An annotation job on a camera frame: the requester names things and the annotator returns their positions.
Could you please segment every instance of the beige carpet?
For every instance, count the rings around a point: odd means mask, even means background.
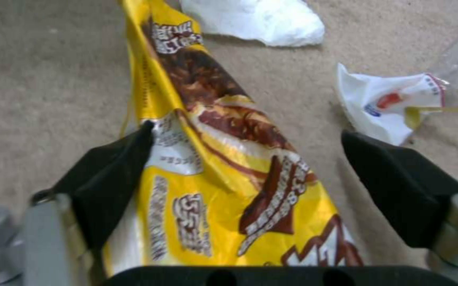
[[[310,0],[323,45],[206,46],[323,181],[368,264],[422,265],[371,202],[340,146],[349,125],[333,88],[337,62],[382,76],[424,71],[458,35],[451,0]],[[116,139],[130,90],[116,1],[0,0],[0,203],[18,215],[90,147]],[[432,116],[408,146],[458,178],[458,114]]]

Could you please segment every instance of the snack wrapper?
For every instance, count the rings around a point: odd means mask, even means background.
[[[323,185],[163,0],[122,0],[132,96],[122,134],[155,123],[107,274],[146,265],[361,265]]]

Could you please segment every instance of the trash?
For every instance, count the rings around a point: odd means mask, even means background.
[[[429,72],[404,77],[350,74],[337,67],[338,96],[355,129],[402,144],[434,112],[458,112],[458,39]]]
[[[323,42],[325,27],[302,0],[180,0],[206,34],[259,40],[268,46]]]
[[[132,74],[124,132],[150,120],[135,199],[104,246],[109,276],[142,265],[361,265],[323,185],[162,0],[122,0]]]

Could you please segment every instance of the yellow strip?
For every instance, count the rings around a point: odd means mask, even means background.
[[[458,113],[458,106],[456,107],[420,107],[420,106],[409,106],[406,107],[406,117],[404,119],[405,124],[415,130],[421,123],[422,113],[430,112],[455,112]]]

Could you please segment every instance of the brown graphic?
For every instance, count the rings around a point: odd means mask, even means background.
[[[221,102],[247,94],[229,74],[203,51],[184,48],[175,54],[159,54],[162,66],[189,112],[203,108],[199,120],[244,141],[293,151],[278,129],[260,111]]]
[[[285,266],[361,266],[363,262],[353,242],[345,237],[340,216],[333,217],[326,224],[323,233],[307,241],[298,253],[296,246],[282,255]]]
[[[244,210],[239,231],[246,237],[238,256],[243,255],[265,232],[293,234],[293,208],[307,190],[309,167],[303,161],[293,162],[287,156],[282,162],[272,157],[268,177],[262,190]]]

